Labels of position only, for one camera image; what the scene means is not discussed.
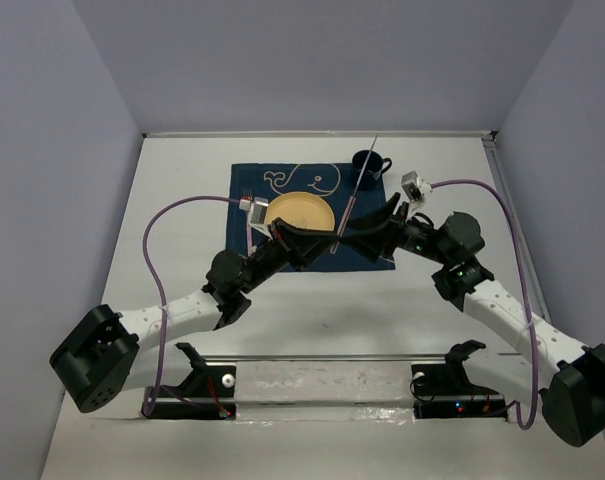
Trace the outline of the tan wooden plate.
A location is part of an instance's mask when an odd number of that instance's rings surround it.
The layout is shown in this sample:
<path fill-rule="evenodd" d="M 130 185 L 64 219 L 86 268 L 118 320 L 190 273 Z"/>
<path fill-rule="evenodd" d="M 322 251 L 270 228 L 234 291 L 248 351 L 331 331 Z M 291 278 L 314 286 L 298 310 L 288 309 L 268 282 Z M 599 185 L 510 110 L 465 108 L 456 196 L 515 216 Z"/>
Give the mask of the tan wooden plate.
<path fill-rule="evenodd" d="M 331 206 L 320 196 L 308 192 L 291 192 L 269 202 L 265 223 L 281 219 L 296 228 L 333 231 L 335 216 Z"/>

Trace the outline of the pink handled knife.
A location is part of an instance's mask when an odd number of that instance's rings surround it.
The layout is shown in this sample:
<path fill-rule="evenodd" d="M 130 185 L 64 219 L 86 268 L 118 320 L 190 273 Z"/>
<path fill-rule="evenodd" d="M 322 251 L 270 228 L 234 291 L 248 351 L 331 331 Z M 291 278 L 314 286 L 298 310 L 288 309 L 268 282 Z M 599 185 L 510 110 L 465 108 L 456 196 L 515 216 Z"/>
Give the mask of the pink handled knife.
<path fill-rule="evenodd" d="M 371 145 L 369 147 L 369 150 L 368 150 L 368 152 L 366 154 L 364 163 L 363 163 L 363 165 L 362 165 L 362 167 L 360 169 L 360 173 L 359 173 L 357 181 L 355 183 L 354 190 L 353 190 L 351 196 L 349 197 L 349 200 L 347 202 L 347 205 L 346 205 L 345 210 L 343 212 L 343 215 L 341 217 L 340 224 L 339 224 L 338 229 L 337 229 L 337 236 L 339 238 L 341 238 L 343 236 L 343 234 L 344 234 L 344 232 L 345 232 L 345 230 L 347 228 L 347 223 L 348 223 L 348 221 L 350 219 L 350 216 L 352 214 L 353 208 L 354 208 L 356 200 L 357 200 L 358 189 L 360 187 L 362 178 L 363 178 L 363 176 L 364 176 L 364 174 L 365 174 L 365 172 L 367 170 L 369 159 L 370 159 L 371 154 L 372 154 L 372 152 L 373 152 L 373 150 L 374 150 L 374 148 L 376 146 L 378 138 L 379 138 L 379 134 L 376 133 L 375 136 L 374 136 L 374 138 L 373 138 L 373 141 L 372 141 L 372 143 L 371 143 Z"/>

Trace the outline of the dark blue mug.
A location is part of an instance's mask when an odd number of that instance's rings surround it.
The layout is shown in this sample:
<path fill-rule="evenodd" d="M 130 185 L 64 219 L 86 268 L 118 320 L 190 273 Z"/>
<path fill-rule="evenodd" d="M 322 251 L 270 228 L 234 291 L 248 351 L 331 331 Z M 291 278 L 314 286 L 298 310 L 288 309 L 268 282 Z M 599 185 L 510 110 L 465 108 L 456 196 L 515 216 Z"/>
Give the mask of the dark blue mug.
<path fill-rule="evenodd" d="M 375 189 L 381 177 L 393 165 L 390 158 L 383 158 L 374 150 L 360 150 L 351 160 L 352 178 L 359 190 Z"/>

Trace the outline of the blue whale cloth placemat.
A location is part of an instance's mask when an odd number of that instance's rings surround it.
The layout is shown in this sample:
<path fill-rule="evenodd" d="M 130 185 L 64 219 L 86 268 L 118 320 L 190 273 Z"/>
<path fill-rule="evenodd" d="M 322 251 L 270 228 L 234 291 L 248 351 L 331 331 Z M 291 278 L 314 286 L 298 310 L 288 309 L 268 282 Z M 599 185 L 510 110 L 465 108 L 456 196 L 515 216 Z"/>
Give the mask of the blue whale cloth placemat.
<path fill-rule="evenodd" d="M 342 218 L 348 199 L 355 187 L 357 171 L 350 163 L 246 163 L 231 166 L 229 195 L 240 199 L 251 194 L 269 202 L 281 194 L 308 192 L 323 198 L 333 210 L 336 228 Z M 356 195 L 350 219 L 371 213 L 384 206 L 387 196 L 384 181 L 372 190 L 361 190 Z M 228 207 L 226 222 L 226 249 L 247 254 L 246 212 Z M 346 273 L 394 270 L 393 261 L 372 263 L 353 250 L 340 246 L 335 254 L 325 253 L 304 273 Z"/>

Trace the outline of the pink handled fork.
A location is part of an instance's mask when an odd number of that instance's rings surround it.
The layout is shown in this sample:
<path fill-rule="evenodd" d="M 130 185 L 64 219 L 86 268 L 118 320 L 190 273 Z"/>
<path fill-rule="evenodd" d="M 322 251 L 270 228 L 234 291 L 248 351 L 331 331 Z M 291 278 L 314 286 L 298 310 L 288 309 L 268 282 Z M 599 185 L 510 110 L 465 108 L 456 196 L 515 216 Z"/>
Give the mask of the pink handled fork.
<path fill-rule="evenodd" d="M 250 255 L 253 252 L 253 234 L 251 224 L 254 211 L 254 196 L 250 188 L 243 190 L 242 202 L 242 209 L 246 212 L 246 248 L 247 254 Z"/>

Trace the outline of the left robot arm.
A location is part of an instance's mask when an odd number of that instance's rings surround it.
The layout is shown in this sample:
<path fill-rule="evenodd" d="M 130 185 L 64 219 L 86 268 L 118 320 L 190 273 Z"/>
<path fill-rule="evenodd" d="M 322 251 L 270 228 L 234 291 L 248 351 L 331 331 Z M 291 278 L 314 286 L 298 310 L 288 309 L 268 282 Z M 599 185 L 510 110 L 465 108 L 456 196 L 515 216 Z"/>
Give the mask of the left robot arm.
<path fill-rule="evenodd" d="M 245 256 L 217 253 L 204 286 L 166 305 L 114 311 L 90 309 L 52 353 L 49 364 L 82 413 L 94 412 L 124 390 L 137 357 L 186 335 L 235 323 L 250 307 L 247 295 L 290 266 L 302 270 L 338 240 L 332 231 L 296 228 L 276 219 Z"/>

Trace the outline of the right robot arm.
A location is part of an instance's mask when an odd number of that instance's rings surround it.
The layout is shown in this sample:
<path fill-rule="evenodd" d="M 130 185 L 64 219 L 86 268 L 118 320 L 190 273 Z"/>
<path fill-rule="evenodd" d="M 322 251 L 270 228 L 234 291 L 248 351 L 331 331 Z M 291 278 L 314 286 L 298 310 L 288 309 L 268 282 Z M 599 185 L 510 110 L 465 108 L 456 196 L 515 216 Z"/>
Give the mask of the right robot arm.
<path fill-rule="evenodd" d="M 489 370 L 473 363 L 475 354 L 457 358 L 442 368 L 450 390 L 464 392 L 494 377 L 503 395 L 539 410 L 550 429 L 573 447 L 605 430 L 605 344 L 591 347 L 563 334 L 509 293 L 476 257 L 485 242 L 473 216 L 454 212 L 434 227 L 394 195 L 346 227 L 341 244 L 372 261 L 402 249 L 441 264 L 432 279 L 442 299 L 485 325 L 528 363 L 520 371 Z"/>

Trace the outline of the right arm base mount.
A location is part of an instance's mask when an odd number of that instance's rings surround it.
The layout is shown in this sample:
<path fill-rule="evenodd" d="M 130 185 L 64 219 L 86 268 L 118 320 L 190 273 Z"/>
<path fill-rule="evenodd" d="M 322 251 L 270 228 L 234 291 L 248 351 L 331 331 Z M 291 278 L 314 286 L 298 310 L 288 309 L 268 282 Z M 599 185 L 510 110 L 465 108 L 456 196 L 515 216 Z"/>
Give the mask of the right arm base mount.
<path fill-rule="evenodd" d="M 463 363 L 486 345 L 468 340 L 455 344 L 439 363 L 411 366 L 409 391 L 414 398 L 416 419 L 508 419 L 504 396 L 485 386 L 472 384 Z"/>

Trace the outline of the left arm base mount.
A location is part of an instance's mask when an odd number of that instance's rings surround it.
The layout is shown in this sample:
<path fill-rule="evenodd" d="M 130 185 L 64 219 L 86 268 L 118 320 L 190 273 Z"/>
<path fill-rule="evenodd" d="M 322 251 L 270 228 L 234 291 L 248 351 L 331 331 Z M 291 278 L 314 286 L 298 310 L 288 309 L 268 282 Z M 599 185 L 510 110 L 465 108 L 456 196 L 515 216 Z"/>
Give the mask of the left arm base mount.
<path fill-rule="evenodd" d="M 177 343 L 175 348 L 188 360 L 187 373 L 175 385 L 161 384 L 152 407 L 154 387 L 147 387 L 141 415 L 149 420 L 234 419 L 237 366 L 209 363 L 186 342 Z"/>

